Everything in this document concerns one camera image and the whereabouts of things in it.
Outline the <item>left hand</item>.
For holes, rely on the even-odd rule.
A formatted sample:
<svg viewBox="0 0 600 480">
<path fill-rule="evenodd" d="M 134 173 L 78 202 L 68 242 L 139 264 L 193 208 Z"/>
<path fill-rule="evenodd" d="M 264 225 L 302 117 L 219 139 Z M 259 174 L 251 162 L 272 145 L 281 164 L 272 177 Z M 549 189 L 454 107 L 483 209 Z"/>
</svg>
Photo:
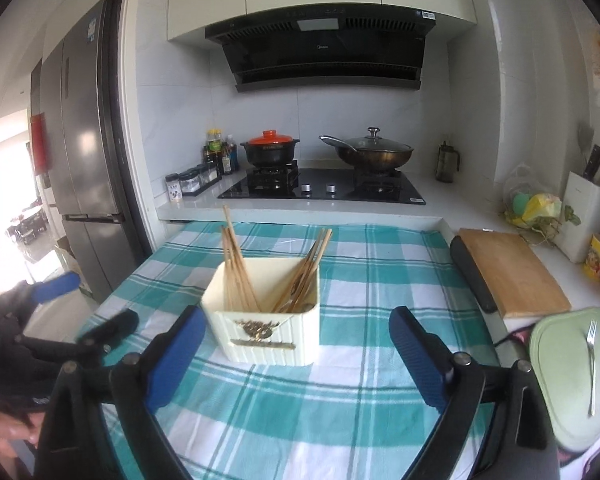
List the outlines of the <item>left hand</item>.
<svg viewBox="0 0 600 480">
<path fill-rule="evenodd" d="M 19 419 L 0 412 L 0 465 L 9 479 L 18 478 L 16 466 L 18 455 L 12 447 L 12 442 L 23 440 L 35 448 L 38 446 L 44 414 L 30 413 L 28 419 L 29 423 L 25 424 Z"/>
</svg>

